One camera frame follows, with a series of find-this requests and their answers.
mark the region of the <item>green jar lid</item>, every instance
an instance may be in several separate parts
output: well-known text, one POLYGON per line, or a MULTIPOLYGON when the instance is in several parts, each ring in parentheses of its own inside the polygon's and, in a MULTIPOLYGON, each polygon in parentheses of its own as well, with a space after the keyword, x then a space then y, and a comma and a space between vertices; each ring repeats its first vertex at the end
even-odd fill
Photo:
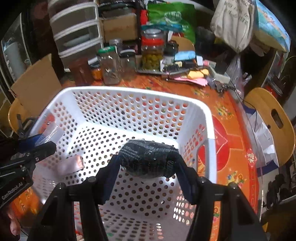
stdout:
POLYGON ((108 52, 111 52, 111 51, 115 51, 115 46, 108 46, 108 47, 99 49, 98 54, 100 54, 100 53, 108 53, 108 52))

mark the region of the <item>glass jar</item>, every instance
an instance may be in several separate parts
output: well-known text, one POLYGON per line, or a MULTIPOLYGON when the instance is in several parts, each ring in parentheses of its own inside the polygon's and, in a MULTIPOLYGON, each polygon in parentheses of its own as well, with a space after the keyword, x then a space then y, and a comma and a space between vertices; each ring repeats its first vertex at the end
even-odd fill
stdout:
POLYGON ((160 71, 160 61, 163 59, 163 39, 147 39, 142 37, 142 69, 160 71))
POLYGON ((133 80, 136 78, 136 51, 126 49, 120 52, 120 63, 122 78, 124 80, 133 80))
POLYGON ((121 68, 115 46, 108 46, 98 51, 98 60, 106 85, 116 85, 121 81, 121 68))
POLYGON ((69 64, 76 86, 92 85, 94 78, 87 58, 79 58, 69 64))
POLYGON ((110 46, 115 46, 115 52, 119 54, 123 50, 122 39, 111 39, 109 40, 110 46))
POLYGON ((163 31, 157 28, 149 28, 143 31, 143 37, 146 39, 165 39, 163 31))

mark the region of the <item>plastic drawer unit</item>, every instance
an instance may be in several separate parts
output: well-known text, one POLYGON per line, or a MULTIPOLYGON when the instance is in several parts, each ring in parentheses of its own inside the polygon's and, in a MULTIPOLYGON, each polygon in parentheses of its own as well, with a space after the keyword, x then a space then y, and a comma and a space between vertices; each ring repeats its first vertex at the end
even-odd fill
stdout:
POLYGON ((57 13, 50 19, 53 35, 77 24, 98 20, 98 6, 93 2, 86 2, 71 6, 57 13))
POLYGON ((90 20, 74 25, 54 35, 54 41, 59 53, 98 38, 102 38, 98 20, 90 20))
POLYGON ((87 2, 93 2, 96 4, 95 0, 48 0, 47 11, 49 18, 52 18, 54 15, 65 10, 66 8, 87 2))
POLYGON ((68 66, 71 62, 81 57, 86 57, 89 60, 89 64, 94 63, 96 61, 96 53, 103 47, 103 39, 96 38, 66 51, 60 52, 59 56, 63 62, 65 71, 69 71, 68 66))

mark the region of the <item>yellow sponge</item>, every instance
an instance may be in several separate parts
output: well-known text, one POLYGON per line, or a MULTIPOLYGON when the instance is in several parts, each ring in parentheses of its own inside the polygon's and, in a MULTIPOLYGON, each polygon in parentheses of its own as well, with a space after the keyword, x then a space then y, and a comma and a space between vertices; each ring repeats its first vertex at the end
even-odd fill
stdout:
POLYGON ((210 72, 207 69, 201 69, 200 72, 202 72, 204 75, 210 75, 210 72))
POLYGON ((190 71, 189 74, 187 75, 188 79, 197 79, 197 78, 203 78, 204 74, 200 71, 190 71))

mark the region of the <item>orange tablecloth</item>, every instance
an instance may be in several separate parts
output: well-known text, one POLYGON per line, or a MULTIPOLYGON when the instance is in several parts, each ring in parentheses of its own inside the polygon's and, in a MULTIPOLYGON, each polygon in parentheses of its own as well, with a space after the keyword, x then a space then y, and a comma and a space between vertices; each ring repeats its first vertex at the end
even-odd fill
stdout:
MULTIPOLYGON (((103 85, 103 83, 95 82, 94 85, 103 85)), ((66 82, 63 85, 63 87, 68 86, 74 86, 74 83, 66 82)), ((241 113, 231 95, 225 93, 223 96, 219 96, 215 90, 211 90, 208 86, 200 88, 197 85, 166 82, 158 77, 144 75, 139 75, 132 81, 121 81, 117 86, 173 93, 195 98, 207 104, 212 112, 215 128, 218 183, 227 185, 229 182, 236 182, 248 198, 254 211, 257 212, 259 185, 253 163, 256 157, 252 153, 241 113)), ((198 161, 198 174, 203 175, 205 155, 202 148, 196 160, 198 161)), ((17 209, 25 208, 20 205, 23 198, 20 197, 15 201, 17 209)), ((219 217, 220 205, 217 202, 214 209, 211 241, 215 241, 218 237, 219 217)))

